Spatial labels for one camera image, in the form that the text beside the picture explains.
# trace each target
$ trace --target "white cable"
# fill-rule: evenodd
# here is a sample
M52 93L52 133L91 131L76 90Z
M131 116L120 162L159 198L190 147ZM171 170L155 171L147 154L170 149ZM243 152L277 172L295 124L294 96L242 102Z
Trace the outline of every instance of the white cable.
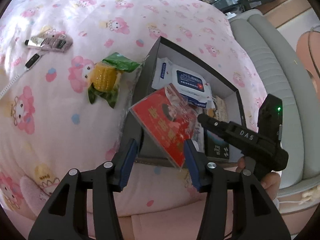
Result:
M48 53L48 51L39 51L38 53L36 53L37 55L39 55L40 57L38 58L38 60L36 60L34 63L33 63L33 65L31 65L29 68L27 68L27 67L24 67L24 69L23 69L23 72L21 72L20 74L18 74L18 75L16 75L10 82L9 82L9 84L7 84L6 85L6 87L0 92L0 100L4 97L4 95L9 91L9 89L10 89L10 87L12 87L12 85L15 83L15 82L17 82L18 81L18 79L20 78L20 77L22 77L22 75L24 74L24 73L26 73L27 71L29 71L31 68L33 68L33 66L41 59L41 57L44 55L44 54L47 54Z
M301 203L302 201L300 200L300 201L281 201L281 202L279 202L280 204L282 204L282 203Z
M24 71L21 74L16 75L11 81L10 83L0 92L0 100L4 97L4 95L8 92L8 90L10 89L10 87L25 73L27 72L28 69L25 67Z

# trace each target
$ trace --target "sticker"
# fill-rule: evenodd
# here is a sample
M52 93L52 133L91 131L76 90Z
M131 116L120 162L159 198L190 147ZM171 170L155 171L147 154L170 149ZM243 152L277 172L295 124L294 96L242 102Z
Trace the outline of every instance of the sticker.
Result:
M177 79L179 85L204 92L204 87L201 78L177 70Z

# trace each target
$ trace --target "open box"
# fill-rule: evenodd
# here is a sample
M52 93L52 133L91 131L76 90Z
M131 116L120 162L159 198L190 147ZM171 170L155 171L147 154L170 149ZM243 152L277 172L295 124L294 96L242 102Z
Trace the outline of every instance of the open box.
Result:
M229 121L246 126L238 89L198 57L163 37L160 37L156 41L146 58L139 81L133 93L132 104L137 103L155 91L151 87L151 84L155 74L157 58L164 57L167 57L181 67L203 76L206 82L210 84L212 94L224 100ZM130 138L134 138L140 145L136 162L172 167L166 154L155 144L153 139L142 129L138 121L129 112L124 124L120 150L124 150ZM229 146L229 154L229 163L236 163L242 156L241 151L232 145ZM208 157L208 159L217 162L216 159L210 157Z

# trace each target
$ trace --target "pink cartoon bedsheet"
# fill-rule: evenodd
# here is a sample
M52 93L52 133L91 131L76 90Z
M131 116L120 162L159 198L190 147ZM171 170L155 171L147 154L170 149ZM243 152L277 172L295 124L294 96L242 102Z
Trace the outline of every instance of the pink cartoon bedsheet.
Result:
M248 127L256 129L264 86L228 20L197 0L13 0L0 20L0 90L35 51L24 41L42 32L74 39L50 52L0 101L0 188L3 205L35 218L71 168L96 168L119 147L138 73L125 73L114 109L91 105L87 77L113 52L142 62L158 37L190 51L240 91ZM167 210L197 201L187 172L134 166L115 196L119 216Z

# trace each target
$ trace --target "white strap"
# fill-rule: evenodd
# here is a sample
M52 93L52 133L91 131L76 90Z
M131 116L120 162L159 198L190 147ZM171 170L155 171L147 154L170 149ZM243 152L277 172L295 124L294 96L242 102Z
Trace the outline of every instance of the white strap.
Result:
M24 68L24 71L18 75L16 75L11 81L10 83L0 92L0 100L4 97L4 95L8 92L8 90L10 89L10 87L25 73L27 72L28 69Z
M10 81L10 83L0 92L0 100L4 97L4 95L8 92L8 90L10 89L10 87L25 73L25 72L27 72L28 70L30 70L40 59L41 59L41 57L43 56L43 55L45 55L45 54L47 54L48 53L48 51L43 51L43 50L41 50L41 51L38 51L36 54L38 54L40 57L39 57L39 59L36 61L36 62L34 62L34 64L31 66L31 67L29 67L29 68L27 68L27 67L24 67L24 69L23 69L23 72L21 72L20 74L18 74L18 75L16 75L11 81Z

